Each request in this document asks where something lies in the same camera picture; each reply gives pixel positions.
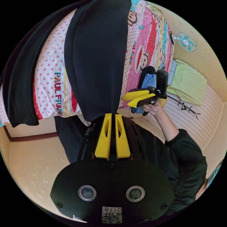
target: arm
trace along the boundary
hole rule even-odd
[[[158,102],[156,105],[145,105],[143,109],[154,115],[166,138],[165,145],[177,158],[179,178],[174,187],[175,199],[166,212],[166,215],[172,215],[195,201],[205,182],[206,158],[187,131],[177,129]]]
[[[143,109],[146,112],[149,111],[149,113],[155,117],[162,129],[166,141],[170,141],[178,135],[179,130],[170,120],[169,116],[163,110],[159,102],[157,102],[155,105],[144,105]]]

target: electric fan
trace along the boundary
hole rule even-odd
[[[171,41],[175,44],[175,40],[177,40],[178,44],[186,51],[193,52],[196,50],[196,44],[194,40],[187,34],[180,32],[177,34],[177,37],[174,37],[173,34],[170,36]]]

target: screw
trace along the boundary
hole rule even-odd
[[[108,165],[107,169],[109,171],[114,171],[115,170],[115,165],[114,164],[110,164],[110,165]]]
[[[168,207],[168,205],[169,205],[168,202],[163,203],[163,204],[161,205],[161,209],[162,209],[162,210],[166,209],[166,208]]]
[[[59,208],[62,208],[62,203],[60,202],[60,201],[56,201],[56,205],[57,205],[57,207],[59,207]]]

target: beige wall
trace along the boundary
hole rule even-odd
[[[211,175],[217,165],[224,159],[227,150],[227,102],[224,108],[220,123],[208,146],[203,150],[207,160],[207,177]]]
[[[11,124],[8,124],[6,125],[6,128],[11,137],[21,137],[56,132],[54,117],[40,120],[39,125],[37,126],[28,126],[25,124],[21,124],[13,128]]]
[[[0,155],[2,155],[2,158],[7,167],[9,166],[9,144],[10,144],[10,141],[5,133],[5,130],[3,127],[1,127],[0,128]]]
[[[191,36],[196,43],[196,50],[194,52],[186,52],[176,43],[174,59],[184,61],[203,74],[207,79],[208,85],[214,89],[223,102],[227,102],[227,80],[225,73],[208,42],[183,18],[162,6],[156,6],[162,10],[174,36],[179,32],[184,32]]]
[[[65,218],[52,202],[50,192],[57,174],[67,165],[58,137],[10,143],[9,169],[16,184],[32,201]]]

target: wooden trim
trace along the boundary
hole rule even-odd
[[[21,137],[11,137],[6,126],[4,125],[5,133],[9,139],[10,142],[25,142],[25,141],[32,141],[32,140],[42,140],[42,139],[48,139],[57,137],[56,132],[51,133],[45,133],[45,134],[39,134],[39,135],[29,135],[29,136],[21,136]]]
[[[11,135],[9,134],[9,132],[8,132],[8,130],[7,130],[7,128],[6,128],[6,126],[4,125],[3,128],[4,128],[4,130],[5,130],[5,133],[6,133],[7,137],[8,137],[8,139],[9,139],[9,141],[11,141],[12,138],[11,138]]]

